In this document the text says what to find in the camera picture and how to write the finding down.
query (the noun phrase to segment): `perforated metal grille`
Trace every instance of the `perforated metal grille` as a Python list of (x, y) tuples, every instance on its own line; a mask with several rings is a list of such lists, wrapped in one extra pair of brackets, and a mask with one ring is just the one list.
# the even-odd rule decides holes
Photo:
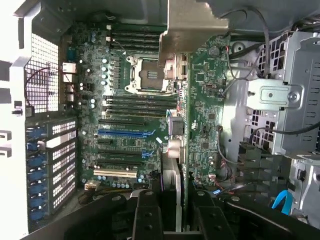
[(52, 172), (55, 173), (56, 171), (58, 171), (60, 168), (62, 168), (63, 166), (65, 166), (66, 164), (70, 163), (73, 159), (75, 159), (76, 154), (73, 152), (72, 154), (66, 156), (65, 158), (61, 159), (60, 161), (58, 161), (57, 163), (55, 163), (52, 166)]
[(67, 146), (64, 146), (63, 148), (60, 148), (59, 150), (53, 152), (52, 160), (56, 160), (57, 158), (61, 157), (65, 153), (69, 152), (70, 150), (74, 149), (76, 147), (76, 143), (72, 142)]
[(59, 125), (53, 126), (52, 127), (52, 132), (55, 135), (55, 134), (64, 132), (66, 130), (73, 129), (75, 127), (76, 127), (76, 121), (66, 122), (66, 123), (63, 123), (63, 124), (59, 124)]
[(57, 45), (32, 34), (32, 58), (24, 69), (25, 94), (35, 113), (58, 110), (58, 51)]
[(74, 162), (70, 166), (68, 166), (65, 170), (60, 172), (57, 176), (54, 176), (52, 179), (53, 184), (55, 185), (56, 183), (61, 181), (61, 179), (64, 179), (65, 176), (67, 176), (71, 171), (75, 169), (75, 167), (76, 167), (76, 163)]
[(66, 197), (74, 190), (76, 187), (76, 183), (73, 182), (54, 202), (53, 202), (53, 209), (59, 207), (61, 202), (66, 199)]
[(75, 173), (72, 173), (68, 176), (62, 183), (60, 183), (54, 190), (53, 196), (55, 197), (58, 193), (60, 193), (73, 179), (75, 179)]

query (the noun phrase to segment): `screw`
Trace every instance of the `screw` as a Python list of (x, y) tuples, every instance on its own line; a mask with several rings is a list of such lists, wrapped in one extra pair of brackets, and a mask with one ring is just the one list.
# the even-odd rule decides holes
[(239, 201), (240, 201), (240, 197), (238, 197), (238, 196), (232, 196), (232, 197), (231, 197), (231, 200), (232, 200), (232, 201), (235, 201), (235, 202), (239, 202)]
[(295, 94), (294, 92), (290, 92), (288, 94), (288, 99), (289, 99), (290, 102), (293, 102), (294, 100), (296, 100), (297, 97), (298, 97), (297, 94)]

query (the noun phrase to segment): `cable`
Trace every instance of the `cable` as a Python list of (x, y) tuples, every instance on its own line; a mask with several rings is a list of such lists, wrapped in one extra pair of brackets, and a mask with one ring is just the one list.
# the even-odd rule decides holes
[(50, 70), (50, 67), (47, 66), (47, 67), (43, 67), (43, 68), (38, 69), (38, 70), (35, 71), (33, 74), (31, 74), (31, 76), (25, 81), (25, 84), (24, 84), (24, 98), (25, 98), (25, 100), (26, 100), (26, 102), (28, 103), (29, 106), (32, 106), (32, 105), (31, 105), (31, 103), (29, 102), (29, 99), (28, 99), (27, 84), (30, 82), (30, 80), (31, 80), (37, 73), (40, 73), (40, 72), (42, 72), (43, 70), (46, 70), (46, 69), (49, 69), (49, 70)]
[(248, 46), (246, 47), (245, 49), (241, 50), (241, 51), (238, 51), (238, 52), (235, 52), (235, 53), (232, 53), (229, 55), (229, 58), (232, 60), (232, 59), (238, 59), (238, 58), (241, 58), (247, 54), (249, 54), (250, 52), (260, 48), (263, 44), (261, 43), (255, 43), (251, 46)]
[(221, 194), (225, 194), (225, 193), (228, 193), (228, 192), (231, 192), (231, 191), (235, 191), (235, 190), (238, 190), (238, 189), (242, 189), (246, 186), (249, 186), (251, 184), (257, 184), (258, 182), (254, 182), (254, 181), (248, 181), (248, 182), (237, 182), (235, 184), (232, 184), (230, 186), (227, 186), (226, 188), (224, 188), (223, 190), (221, 190), (221, 192), (218, 192), (216, 194), (216, 196), (219, 196)]
[(252, 144), (254, 135), (259, 131), (259, 130), (265, 130), (265, 131), (269, 131), (269, 132), (273, 132), (276, 134), (284, 134), (284, 135), (298, 135), (298, 134), (303, 134), (303, 133), (307, 133), (309, 131), (312, 131), (316, 128), (320, 127), (320, 121), (318, 121), (316, 124), (313, 124), (311, 126), (307, 126), (298, 130), (291, 130), (291, 131), (281, 131), (281, 130), (273, 130), (271, 128), (268, 127), (258, 127), (257, 129), (255, 129), (249, 138), (249, 143)]
[(249, 73), (248, 73), (245, 77), (236, 77), (236, 76), (234, 75), (234, 72), (233, 72), (232, 67), (231, 67), (229, 55), (228, 55), (228, 53), (226, 54), (226, 59), (227, 59), (228, 68), (229, 68), (229, 70), (230, 70), (231, 76), (233, 77), (233, 80), (228, 84), (228, 86), (226, 86), (226, 88), (225, 88), (224, 91), (222, 92), (222, 95), (225, 95), (226, 92), (229, 90), (229, 88), (230, 88), (233, 84), (235, 84), (237, 81), (239, 81), (239, 80), (245, 80), (245, 81), (247, 81), (247, 82), (250, 81), (249, 79), (247, 79), (247, 77), (249, 77), (249, 75), (252, 73), (252, 71), (257, 67), (258, 60), (259, 60), (260, 55), (261, 55), (261, 53), (262, 53), (263, 50), (265, 50), (265, 49), (264, 49), (264, 48), (261, 48), (261, 49), (260, 49), (260, 51), (259, 51), (259, 53), (258, 53), (258, 55), (257, 55), (257, 57), (256, 57), (256, 59), (255, 59), (255, 61), (254, 61), (254, 63), (252, 64), (252, 66), (251, 66), (251, 68), (250, 68)]

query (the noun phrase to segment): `wire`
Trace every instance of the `wire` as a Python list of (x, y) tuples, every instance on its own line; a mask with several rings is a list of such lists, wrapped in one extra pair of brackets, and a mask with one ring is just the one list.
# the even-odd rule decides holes
[(29, 99), (28, 99), (28, 94), (27, 94), (27, 84), (31, 81), (31, 79), (38, 73), (42, 72), (43, 70), (50, 70), (50, 67), (47, 66), (47, 67), (43, 67), (43, 68), (40, 68), (38, 69), (37, 71), (35, 71), (33, 74), (31, 74), (31, 76), (25, 81), (25, 84), (24, 84), (24, 98), (26, 100), (26, 102), (28, 103), (29, 106), (32, 106), (31, 103), (29, 102)]
[(232, 184), (230, 186), (227, 186), (226, 188), (224, 188), (223, 190), (221, 190), (221, 192), (218, 192), (216, 194), (216, 196), (218, 195), (221, 195), (221, 194), (225, 194), (225, 193), (228, 193), (228, 192), (231, 192), (231, 191), (235, 191), (235, 190), (238, 190), (238, 189), (242, 189), (246, 186), (249, 186), (251, 184), (257, 184), (258, 182), (254, 182), (254, 181), (248, 181), (248, 182), (237, 182), (235, 184)]
[(259, 58), (260, 58), (260, 55), (261, 55), (261, 53), (262, 53), (264, 50), (265, 50), (264, 48), (261, 48), (261, 49), (260, 49), (260, 51), (259, 51), (259, 53), (257, 54), (257, 57), (256, 57), (254, 63), (252, 64), (252, 66), (251, 66), (251, 68), (250, 68), (250, 71), (248, 72), (248, 74), (247, 74), (245, 77), (236, 77), (236, 76), (234, 75), (234, 72), (233, 72), (232, 67), (231, 67), (229, 55), (228, 55), (228, 53), (226, 54), (226, 59), (227, 59), (228, 68), (229, 68), (229, 70), (230, 70), (231, 76), (233, 77), (233, 80), (226, 86), (226, 88), (225, 88), (224, 91), (222, 92), (222, 95), (225, 95), (226, 92), (229, 90), (229, 88), (231, 88), (231, 86), (232, 86), (233, 84), (235, 84), (235, 83), (236, 83), (237, 81), (239, 81), (239, 80), (245, 80), (245, 81), (247, 81), (247, 82), (249, 82), (249, 81), (254, 81), (254, 79), (253, 79), (253, 80), (249, 80), (247, 77), (249, 77), (249, 75), (252, 73), (252, 71), (257, 67), (257, 63), (258, 63), (258, 60), (259, 60)]
[(245, 49), (241, 50), (241, 51), (238, 51), (238, 52), (235, 52), (235, 53), (232, 53), (229, 55), (229, 58), (230, 59), (238, 59), (238, 58), (241, 58), (245, 55), (247, 55), (248, 53), (260, 48), (263, 44), (261, 43), (255, 43), (251, 46), (248, 46), (246, 47)]
[(220, 148), (220, 136), (221, 136), (221, 132), (222, 132), (222, 128), (218, 129), (218, 137), (217, 137), (217, 140), (216, 140), (216, 144), (217, 144), (217, 148), (218, 148), (218, 153), (220, 154), (220, 156), (222, 157), (222, 160), (226, 161), (227, 163), (230, 163), (230, 164), (242, 164), (241, 162), (234, 162), (234, 161), (231, 161), (229, 159), (227, 159), (224, 154), (222, 153), (221, 151), (221, 148)]
[(316, 124), (313, 124), (311, 126), (307, 126), (298, 130), (291, 130), (291, 131), (282, 131), (282, 130), (273, 130), (271, 128), (268, 127), (258, 127), (257, 129), (255, 129), (249, 138), (249, 143), (252, 144), (254, 135), (259, 131), (259, 130), (265, 130), (265, 131), (269, 131), (269, 132), (273, 132), (276, 134), (283, 134), (283, 135), (298, 135), (298, 134), (303, 134), (303, 133), (307, 133), (309, 131), (312, 131), (316, 128), (320, 127), (320, 121), (318, 121)]

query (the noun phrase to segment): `black cable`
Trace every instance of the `black cable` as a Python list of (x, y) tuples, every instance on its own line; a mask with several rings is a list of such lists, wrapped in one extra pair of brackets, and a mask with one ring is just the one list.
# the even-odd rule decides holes
[(255, 181), (248, 181), (248, 182), (237, 182), (235, 184), (232, 184), (230, 186), (227, 186), (226, 188), (224, 188), (222, 191), (218, 192), (216, 194), (216, 196), (219, 196), (221, 194), (226, 194), (228, 192), (231, 192), (231, 191), (235, 191), (235, 190), (238, 190), (238, 189), (242, 189), (246, 186), (249, 186), (249, 185), (252, 185), (252, 184), (257, 184), (258, 182), (255, 182)]
[(238, 52), (235, 52), (235, 53), (232, 53), (229, 55), (229, 59), (232, 60), (232, 59), (238, 59), (238, 58), (241, 58), (245, 55), (247, 55), (248, 53), (260, 48), (263, 44), (261, 43), (255, 43), (251, 46), (248, 46), (246, 47), (245, 49), (241, 50), (241, 51), (238, 51)]
[(309, 131), (312, 131), (316, 128), (320, 127), (320, 121), (318, 121), (316, 124), (313, 124), (311, 126), (307, 126), (298, 130), (291, 130), (291, 131), (281, 131), (281, 130), (273, 130), (271, 128), (268, 127), (258, 127), (257, 129), (255, 129), (249, 138), (249, 143), (252, 144), (254, 135), (259, 131), (259, 130), (265, 130), (265, 131), (269, 131), (269, 132), (273, 132), (276, 134), (284, 134), (284, 135), (298, 135), (298, 134), (303, 134), (303, 133), (307, 133)]

